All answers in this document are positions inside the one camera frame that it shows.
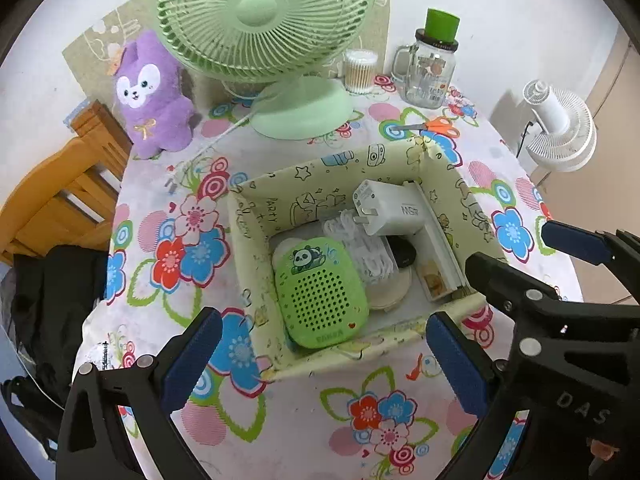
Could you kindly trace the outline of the black car key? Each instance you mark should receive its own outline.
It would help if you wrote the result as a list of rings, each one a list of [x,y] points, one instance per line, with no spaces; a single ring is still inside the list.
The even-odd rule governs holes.
[[[413,247],[413,244],[397,235],[390,235],[386,237],[386,240],[399,269],[413,265],[416,261],[416,248]]]

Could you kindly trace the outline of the white 45W charger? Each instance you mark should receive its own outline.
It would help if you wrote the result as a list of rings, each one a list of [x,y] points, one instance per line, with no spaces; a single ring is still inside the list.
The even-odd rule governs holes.
[[[363,180],[352,193],[355,221],[370,236],[412,235],[427,222],[425,198],[416,182]]]

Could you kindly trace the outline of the green panda speaker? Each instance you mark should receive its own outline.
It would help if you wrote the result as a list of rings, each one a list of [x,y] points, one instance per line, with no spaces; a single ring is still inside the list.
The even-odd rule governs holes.
[[[318,350],[341,344],[367,324],[366,290],[336,240],[303,240],[282,256],[274,273],[285,328],[299,346]]]

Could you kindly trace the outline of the white computer mouse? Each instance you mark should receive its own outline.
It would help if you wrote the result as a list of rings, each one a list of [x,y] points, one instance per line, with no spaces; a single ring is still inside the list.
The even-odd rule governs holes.
[[[279,244],[277,244],[276,248],[273,249],[272,253],[272,265],[278,266],[280,261],[285,257],[285,255],[295,246],[300,243],[303,243],[302,238],[298,237],[288,237],[284,240],[281,240]]]

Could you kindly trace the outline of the white book in box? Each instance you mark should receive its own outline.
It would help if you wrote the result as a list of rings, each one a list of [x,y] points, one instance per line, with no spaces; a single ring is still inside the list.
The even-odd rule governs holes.
[[[445,231],[420,185],[405,181],[402,186],[410,192],[412,198],[418,200],[424,215],[422,228],[407,236],[408,242],[416,250],[416,274],[427,298],[431,301],[442,300],[465,286],[466,279]]]

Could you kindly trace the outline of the floral tablecloth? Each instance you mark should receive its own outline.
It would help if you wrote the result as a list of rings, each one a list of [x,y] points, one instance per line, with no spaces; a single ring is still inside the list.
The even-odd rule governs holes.
[[[231,239],[235,186],[348,148],[417,138],[435,142],[462,173],[460,198],[473,226],[491,229],[505,262],[582,299],[570,258],[546,246],[549,211],[498,131],[449,90],[440,110],[404,102],[390,77],[352,100],[340,128],[303,141],[272,140],[248,123],[241,100],[207,112],[178,153],[131,157],[120,188],[104,299],[82,328],[79,362],[130,366],[160,351],[205,307],[222,339],[186,406],[180,434],[214,479],[433,479],[469,434],[424,336],[376,360],[268,382],[250,341]],[[457,139],[398,131],[444,116]]]

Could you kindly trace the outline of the white floor fan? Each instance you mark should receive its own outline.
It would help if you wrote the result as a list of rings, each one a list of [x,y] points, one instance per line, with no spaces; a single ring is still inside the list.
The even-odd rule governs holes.
[[[527,123],[516,156],[526,150],[538,167],[551,172],[586,166],[597,147],[597,127],[586,102],[542,79],[525,85],[523,99],[534,120]]]

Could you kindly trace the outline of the black clothing on chair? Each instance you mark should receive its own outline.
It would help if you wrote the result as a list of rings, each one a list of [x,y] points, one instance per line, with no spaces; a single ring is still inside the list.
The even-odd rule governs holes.
[[[1,382],[10,413],[56,460],[82,324],[104,298],[107,253],[58,245],[43,257],[16,255],[1,282],[1,333],[35,369]]]

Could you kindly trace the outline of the green patterned storage box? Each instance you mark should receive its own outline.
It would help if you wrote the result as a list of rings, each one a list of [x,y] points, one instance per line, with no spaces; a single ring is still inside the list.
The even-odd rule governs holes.
[[[347,208],[352,193],[366,179],[419,183],[434,213],[449,221],[447,231],[458,263],[476,252],[497,259],[506,256],[491,229],[473,226],[461,203],[462,173],[431,140],[351,146],[344,153],[298,162],[235,186],[228,200],[235,270],[253,320],[250,341],[262,364],[260,376],[268,382],[376,360],[425,334],[430,308],[419,302],[400,318],[384,315],[378,330],[365,327],[337,346],[310,351],[288,341],[277,303],[270,238]]]

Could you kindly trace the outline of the wooden chair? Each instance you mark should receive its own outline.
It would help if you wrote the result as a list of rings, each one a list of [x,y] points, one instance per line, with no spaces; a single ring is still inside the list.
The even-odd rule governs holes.
[[[94,101],[73,119],[64,148],[21,180],[1,211],[1,261],[43,257],[58,245],[110,247],[118,192],[100,171],[124,175],[131,141],[106,106]]]

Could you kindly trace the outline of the glass mason jar mug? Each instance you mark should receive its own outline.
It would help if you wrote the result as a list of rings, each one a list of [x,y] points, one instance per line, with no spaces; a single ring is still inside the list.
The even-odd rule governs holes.
[[[409,104],[429,110],[442,106],[456,67],[459,24],[454,14],[428,9],[414,43],[397,49],[390,73]]]

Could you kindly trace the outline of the cotton swab container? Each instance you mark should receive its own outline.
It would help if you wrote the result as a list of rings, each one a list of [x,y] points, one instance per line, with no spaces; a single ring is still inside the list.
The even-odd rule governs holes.
[[[344,54],[344,84],[355,94],[368,93],[374,87],[378,54],[366,49],[350,49]]]

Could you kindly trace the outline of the purple plush toy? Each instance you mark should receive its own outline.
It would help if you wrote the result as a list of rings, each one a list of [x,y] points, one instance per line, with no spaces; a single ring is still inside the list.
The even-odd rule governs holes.
[[[180,152],[191,143],[195,107],[182,92],[182,74],[182,65],[151,29],[124,47],[115,94],[138,157]]]

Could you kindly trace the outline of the green desk fan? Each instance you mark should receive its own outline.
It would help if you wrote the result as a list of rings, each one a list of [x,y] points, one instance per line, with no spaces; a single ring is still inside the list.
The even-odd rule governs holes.
[[[154,28],[191,70],[259,84],[250,124],[276,140],[323,136],[348,122],[343,84],[316,71],[358,37],[375,0],[156,0]]]

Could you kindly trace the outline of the orange handled scissors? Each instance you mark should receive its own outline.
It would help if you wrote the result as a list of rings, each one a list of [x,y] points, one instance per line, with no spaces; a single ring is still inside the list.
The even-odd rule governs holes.
[[[452,121],[444,116],[427,119],[426,122],[420,122],[420,124],[398,126],[397,130],[431,131],[432,133],[446,136],[449,139],[457,139],[460,136],[460,131],[454,126]]]

